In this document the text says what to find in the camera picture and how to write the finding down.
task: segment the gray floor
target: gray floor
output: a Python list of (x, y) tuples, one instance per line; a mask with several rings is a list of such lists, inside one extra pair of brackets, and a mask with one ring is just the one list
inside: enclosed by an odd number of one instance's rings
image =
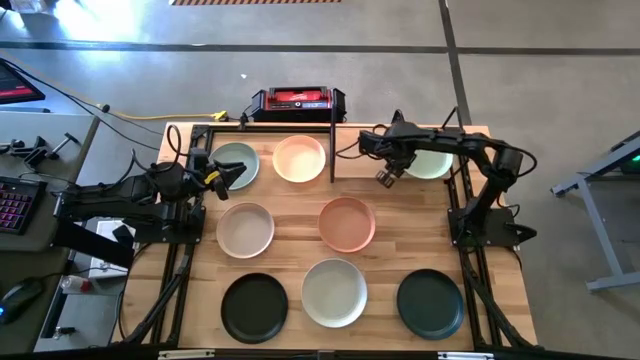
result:
[[(72, 12), (77, 9), (66, 5), (66, 11), (75, 16), (64, 21), (7, 14), (0, 22), (0, 40), (445, 44), (436, 0), (205, 8), (171, 8), (165, 1), (150, 0), (121, 1), (117, 6), (84, 3), (91, 10), (89, 15)], [(640, 3), (633, 0), (450, 0), (449, 4), (461, 46), (640, 46), (640, 26), (634, 16)], [(326, 84), (345, 91), (353, 122), (386, 123), (393, 110), (401, 108), (410, 120), (438, 123), (455, 104), (446, 55), (8, 52), (65, 86), (131, 114), (221, 109), (239, 114), (258, 89), (301, 84)], [(639, 60), (460, 58), (473, 123), (489, 125), (493, 136), (532, 151), (540, 160), (539, 169), (519, 181), (507, 198), (522, 204), (519, 221), (539, 231), (536, 239), (523, 246), (524, 276), (539, 342), (549, 349), (640, 358), (640, 286), (587, 292), (586, 280), (609, 275), (604, 256), (579, 199), (560, 200), (549, 193), (552, 185), (638, 130)], [(64, 98), (47, 94), (50, 97), (43, 104), (30, 106), (82, 111)], [(144, 142), (159, 144), (156, 135), (113, 124)], [(145, 125), (164, 126), (161, 122)], [(128, 163), (130, 143), (108, 130), (98, 138), (81, 174), (82, 183), (114, 180)], [(155, 159), (153, 151), (138, 151), (144, 161)], [(627, 247), (637, 263), (640, 246)], [(85, 338), (73, 345), (104, 344), (105, 334), (111, 331), (114, 299), (101, 298), (96, 307), (87, 305), (86, 299), (74, 301), (88, 315), (78, 325), (87, 329)], [(65, 319), (77, 319), (77, 311)], [(104, 324), (105, 331), (91, 329), (96, 322)], [(40, 348), (68, 345), (61, 340)]]

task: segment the keyboard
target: keyboard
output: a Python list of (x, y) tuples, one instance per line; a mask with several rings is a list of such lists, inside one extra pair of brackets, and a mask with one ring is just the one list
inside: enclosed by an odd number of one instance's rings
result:
[(0, 233), (24, 234), (46, 187), (42, 181), (0, 176)]

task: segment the wooden table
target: wooden table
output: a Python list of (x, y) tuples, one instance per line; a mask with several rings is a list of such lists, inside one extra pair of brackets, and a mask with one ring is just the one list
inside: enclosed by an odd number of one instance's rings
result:
[[(182, 152), (187, 151), (194, 123), (176, 123), (182, 133)], [(237, 126), (215, 124), (216, 126)], [(304, 125), (300, 124), (300, 133)], [(337, 149), (357, 139), (361, 129), (372, 125), (343, 124), (337, 129)], [(468, 126), (468, 132), (489, 134), (486, 126)], [(213, 148), (240, 141), (260, 155), (260, 172), (247, 188), (232, 192), (230, 199), (219, 201), (215, 194), (205, 196), (207, 222), (191, 270), (186, 298), (180, 347), (270, 348), (270, 349), (342, 349), (342, 350), (470, 350), (473, 348), (468, 316), (453, 336), (441, 341), (423, 340), (411, 333), (400, 320), (395, 294), (400, 281), (420, 268), (437, 269), (450, 276), (464, 292), (460, 259), (450, 245), (446, 209), (447, 188), (442, 180), (424, 181), (403, 178), (391, 189), (373, 178), (383, 162), (368, 157), (358, 160), (336, 159), (336, 182), (329, 182), (329, 166), (315, 180), (294, 184), (280, 178), (271, 162), (276, 145), (290, 134), (218, 133)], [(310, 134), (328, 152), (329, 136)], [(159, 161), (172, 161), (174, 152), (166, 139)], [(474, 190), (484, 183), (475, 165), (470, 165)], [(375, 212), (377, 227), (373, 241), (355, 254), (340, 254), (319, 237), (317, 218), (323, 205), (338, 196), (353, 196)], [(227, 256), (216, 241), (216, 223), (222, 213), (242, 202), (256, 202), (271, 212), (276, 224), (269, 248), (253, 259)], [(123, 325), (130, 333), (149, 311), (158, 296), (167, 246), (150, 246), (137, 260), (124, 296)], [(487, 262), (496, 302), (509, 320), (529, 341), (536, 337), (522, 274), (513, 254), (506, 249), (487, 248)], [(301, 304), (301, 286), (305, 273), (317, 262), (341, 257), (354, 263), (367, 281), (369, 298), (362, 316), (352, 325), (327, 329), (311, 320)], [(278, 279), (289, 297), (289, 313), (282, 331), (273, 339), (246, 345), (229, 336), (220, 320), (222, 296), (233, 281), (250, 272), (264, 272)], [(485, 339), (489, 339), (486, 311), (477, 299)], [(169, 324), (173, 303), (168, 306), (165, 324)]]

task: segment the pink plate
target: pink plate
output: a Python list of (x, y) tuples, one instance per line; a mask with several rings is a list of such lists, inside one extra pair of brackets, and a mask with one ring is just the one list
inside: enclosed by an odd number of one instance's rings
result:
[(318, 217), (320, 237), (333, 250), (344, 253), (362, 250), (376, 231), (373, 211), (362, 201), (339, 197), (324, 206)]

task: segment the gray desk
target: gray desk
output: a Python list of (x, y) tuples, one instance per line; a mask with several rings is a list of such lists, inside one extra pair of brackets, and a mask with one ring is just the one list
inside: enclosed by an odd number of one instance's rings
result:
[[(90, 115), (61, 115), (0, 112), (0, 124), (5, 129), (1, 142), (12, 138), (25, 141), (31, 146), (36, 135), (42, 136), (48, 143), (55, 146), (64, 139), (64, 133), (75, 136), (80, 146), (69, 143), (60, 151), (60, 159), (45, 160), (38, 170), (58, 176), (69, 181), (75, 181), (93, 141), (98, 128), (98, 120)], [(21, 159), (10, 156), (0, 156), (0, 175), (17, 176), (27, 170)], [(58, 190), (66, 186), (62, 181), (43, 179), (49, 182), (47, 191)], [(69, 256), (69, 250), (48, 248), (48, 242), (56, 229), (53, 218), (54, 199), (46, 195), (38, 206), (32, 223), (26, 234), (19, 240), (24, 246), (15, 244), (15, 238), (0, 234), (0, 293), (4, 294), (16, 282), (27, 276), (43, 276), (60, 272), (64, 269)], [(2, 249), (22, 248), (24, 251), (7, 251)], [(14, 323), (0, 326), (0, 354), (31, 352), (36, 343), (43, 321), (59, 282), (58, 276), (46, 280), (46, 289), (29, 309)]]

